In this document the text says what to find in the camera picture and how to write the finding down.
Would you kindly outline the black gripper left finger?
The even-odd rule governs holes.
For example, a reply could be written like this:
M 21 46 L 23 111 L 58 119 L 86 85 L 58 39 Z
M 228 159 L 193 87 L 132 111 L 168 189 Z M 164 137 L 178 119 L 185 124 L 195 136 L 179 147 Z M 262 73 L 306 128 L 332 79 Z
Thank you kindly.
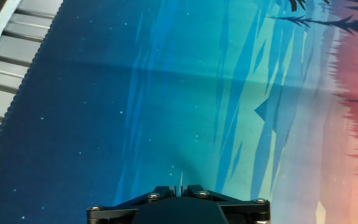
M 132 220 L 141 206 L 176 196 L 176 186 L 158 186 L 151 192 L 113 207 L 101 205 L 89 207 L 86 211 L 86 222 L 87 224 L 109 224 L 117 220 Z

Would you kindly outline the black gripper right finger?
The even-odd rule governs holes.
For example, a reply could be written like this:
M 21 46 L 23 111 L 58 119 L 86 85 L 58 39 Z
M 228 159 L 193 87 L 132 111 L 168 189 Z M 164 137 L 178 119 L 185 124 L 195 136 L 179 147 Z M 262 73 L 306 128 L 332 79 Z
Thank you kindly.
M 181 196 L 195 198 L 195 211 L 215 223 L 271 223 L 270 202 L 264 198 L 243 201 L 201 185 L 181 186 Z

